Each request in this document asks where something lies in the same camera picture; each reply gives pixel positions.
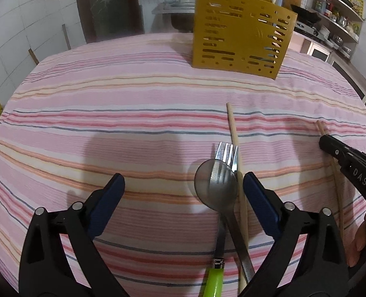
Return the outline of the green handled metal fork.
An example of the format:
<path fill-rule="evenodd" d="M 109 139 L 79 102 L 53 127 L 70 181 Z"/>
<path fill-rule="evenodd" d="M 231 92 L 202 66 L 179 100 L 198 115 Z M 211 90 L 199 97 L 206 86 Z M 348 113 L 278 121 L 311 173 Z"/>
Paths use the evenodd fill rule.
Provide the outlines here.
<path fill-rule="evenodd" d="M 235 158 L 235 147 L 232 144 L 221 142 L 215 152 L 214 158 L 226 163 L 233 172 L 236 171 L 237 162 Z M 223 289 L 223 276 L 225 267 L 225 238 L 226 238 L 225 220 L 219 213 L 218 230 L 216 245 L 214 248 L 214 255 L 212 266 L 207 270 L 207 279 L 204 296 L 220 296 Z"/>

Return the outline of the metal spoon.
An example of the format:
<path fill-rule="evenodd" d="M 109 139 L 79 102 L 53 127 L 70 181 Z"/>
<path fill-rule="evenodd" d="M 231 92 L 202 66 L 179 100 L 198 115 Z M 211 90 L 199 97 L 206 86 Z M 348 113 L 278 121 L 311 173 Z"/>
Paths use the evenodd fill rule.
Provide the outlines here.
<path fill-rule="evenodd" d="M 208 208 L 220 213 L 226 221 L 241 267 L 243 268 L 245 280 L 250 282 L 255 272 L 234 214 L 235 200 L 237 198 L 237 179 L 235 174 L 223 161 L 216 159 L 207 160 L 196 171 L 194 188 L 199 200 Z"/>

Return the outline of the steel kitchen sink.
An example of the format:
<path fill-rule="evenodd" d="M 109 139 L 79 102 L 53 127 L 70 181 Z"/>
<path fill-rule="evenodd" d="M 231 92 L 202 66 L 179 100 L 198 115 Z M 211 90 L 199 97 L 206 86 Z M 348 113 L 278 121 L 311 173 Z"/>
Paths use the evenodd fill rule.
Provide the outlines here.
<path fill-rule="evenodd" d="M 152 10 L 153 14 L 174 14 L 174 13 L 194 13 L 194 3 L 160 3 L 155 9 Z"/>

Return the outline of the corner shelf with dishes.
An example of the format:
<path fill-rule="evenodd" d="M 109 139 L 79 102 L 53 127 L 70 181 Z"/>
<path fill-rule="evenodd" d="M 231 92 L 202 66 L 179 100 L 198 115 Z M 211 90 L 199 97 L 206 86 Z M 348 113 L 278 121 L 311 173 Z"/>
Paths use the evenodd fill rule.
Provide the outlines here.
<path fill-rule="evenodd" d="M 307 0 L 306 9 L 317 14 L 319 26 L 329 30 L 327 40 L 337 44 L 340 53 L 350 60 L 364 23 L 354 4 L 350 0 Z"/>

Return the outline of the gas stove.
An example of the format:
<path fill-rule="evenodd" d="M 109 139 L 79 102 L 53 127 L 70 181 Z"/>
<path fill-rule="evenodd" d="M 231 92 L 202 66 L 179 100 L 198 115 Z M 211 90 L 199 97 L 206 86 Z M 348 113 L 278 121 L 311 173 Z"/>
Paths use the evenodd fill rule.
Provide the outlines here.
<path fill-rule="evenodd" d="M 308 36 L 309 38 L 317 38 L 319 32 L 312 25 L 307 25 L 303 22 L 297 21 L 294 26 L 294 31 L 303 34 L 304 36 Z"/>

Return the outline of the black wok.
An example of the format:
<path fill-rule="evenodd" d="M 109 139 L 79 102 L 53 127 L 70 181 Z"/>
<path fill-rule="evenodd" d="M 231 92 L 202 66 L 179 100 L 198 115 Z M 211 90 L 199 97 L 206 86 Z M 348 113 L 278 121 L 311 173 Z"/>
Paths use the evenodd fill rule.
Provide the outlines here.
<path fill-rule="evenodd" d="M 299 22 L 307 23 L 308 25 L 315 25 L 316 23 L 321 21 L 321 18 L 318 16 L 316 12 L 310 12 L 306 9 L 303 9 L 297 5 L 290 5 L 292 11 L 297 14 L 297 20 Z"/>

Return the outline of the pink striped tablecloth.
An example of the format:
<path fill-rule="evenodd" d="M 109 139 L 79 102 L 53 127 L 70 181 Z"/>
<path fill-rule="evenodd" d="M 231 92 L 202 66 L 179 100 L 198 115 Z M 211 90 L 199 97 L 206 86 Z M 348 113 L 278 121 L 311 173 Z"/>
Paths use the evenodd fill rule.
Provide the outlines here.
<path fill-rule="evenodd" d="M 122 174 L 124 196 L 94 241 L 131 296 L 200 296 L 217 213 L 196 197 L 197 167 L 231 132 L 242 170 L 305 211 L 344 214 L 351 243 L 366 202 L 342 180 L 338 204 L 320 129 L 366 152 L 366 107 L 327 63 L 288 51 L 276 79 L 193 68 L 190 34 L 149 34 L 42 60 L 0 117 L 0 273 L 13 290 L 26 232 Z"/>

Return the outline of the yellow perforated utensil holder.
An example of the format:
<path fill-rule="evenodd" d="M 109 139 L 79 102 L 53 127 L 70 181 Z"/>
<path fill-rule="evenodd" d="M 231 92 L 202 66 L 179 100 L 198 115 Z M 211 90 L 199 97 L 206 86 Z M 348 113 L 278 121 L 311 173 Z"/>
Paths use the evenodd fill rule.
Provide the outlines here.
<path fill-rule="evenodd" d="M 196 0 L 192 65 L 275 79 L 296 19 L 272 0 Z"/>

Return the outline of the wooden stick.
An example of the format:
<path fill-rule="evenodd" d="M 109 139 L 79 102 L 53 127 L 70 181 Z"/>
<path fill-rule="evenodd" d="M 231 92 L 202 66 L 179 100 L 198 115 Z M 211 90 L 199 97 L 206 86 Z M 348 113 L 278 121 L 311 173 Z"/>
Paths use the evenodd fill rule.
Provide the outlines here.
<path fill-rule="evenodd" d="M 32 58 L 33 62 L 38 65 L 39 64 L 39 61 L 35 55 L 35 53 L 33 52 L 33 50 L 31 48 L 28 49 L 28 53 L 30 55 L 30 57 Z"/>
<path fill-rule="evenodd" d="M 71 44 L 70 44 L 70 39 L 68 37 L 68 31 L 67 31 L 66 25 L 62 24 L 61 27 L 62 27 L 62 31 L 63 31 L 63 35 L 64 35 L 64 38 L 65 38 L 65 43 L 66 43 L 67 49 L 71 50 L 72 47 L 71 47 Z"/>

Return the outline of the dark wooden door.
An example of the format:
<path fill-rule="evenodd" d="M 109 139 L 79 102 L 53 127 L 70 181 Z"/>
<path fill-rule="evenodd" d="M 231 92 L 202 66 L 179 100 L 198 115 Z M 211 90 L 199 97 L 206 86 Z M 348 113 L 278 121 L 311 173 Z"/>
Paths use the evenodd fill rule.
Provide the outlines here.
<path fill-rule="evenodd" d="M 139 0 L 76 0 L 86 42 L 144 33 Z"/>

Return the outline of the yellow wall poster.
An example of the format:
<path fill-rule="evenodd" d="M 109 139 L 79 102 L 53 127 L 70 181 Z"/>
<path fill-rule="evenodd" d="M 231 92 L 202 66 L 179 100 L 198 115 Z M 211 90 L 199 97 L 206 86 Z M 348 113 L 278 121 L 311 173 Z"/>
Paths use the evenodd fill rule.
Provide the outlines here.
<path fill-rule="evenodd" d="M 350 0 L 352 9 L 361 17 L 364 18 L 364 0 Z"/>

